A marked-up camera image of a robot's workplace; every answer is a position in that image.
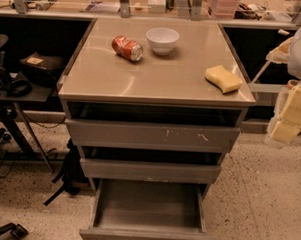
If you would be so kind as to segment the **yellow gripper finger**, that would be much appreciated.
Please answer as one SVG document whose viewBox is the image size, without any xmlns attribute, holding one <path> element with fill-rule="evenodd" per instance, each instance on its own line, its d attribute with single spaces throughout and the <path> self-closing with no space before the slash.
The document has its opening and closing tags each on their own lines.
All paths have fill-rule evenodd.
<svg viewBox="0 0 301 240">
<path fill-rule="evenodd" d="M 287 64 L 289 49 L 292 42 L 292 38 L 288 38 L 280 45 L 271 50 L 265 57 L 267 61 L 277 64 Z"/>
<path fill-rule="evenodd" d="M 265 143 L 281 149 L 290 144 L 301 132 L 301 81 L 292 89 L 287 86 L 279 92 L 274 107 L 274 116 L 266 129 Z"/>
</svg>

